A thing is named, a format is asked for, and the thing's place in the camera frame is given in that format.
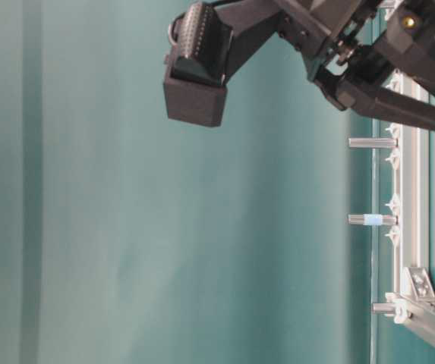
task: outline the teal backdrop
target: teal backdrop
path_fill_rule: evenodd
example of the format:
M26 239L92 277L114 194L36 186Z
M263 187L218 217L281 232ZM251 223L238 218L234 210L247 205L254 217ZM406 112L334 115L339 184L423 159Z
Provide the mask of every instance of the teal backdrop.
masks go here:
M278 37L169 121L189 4L0 0L0 364L368 362L370 121Z

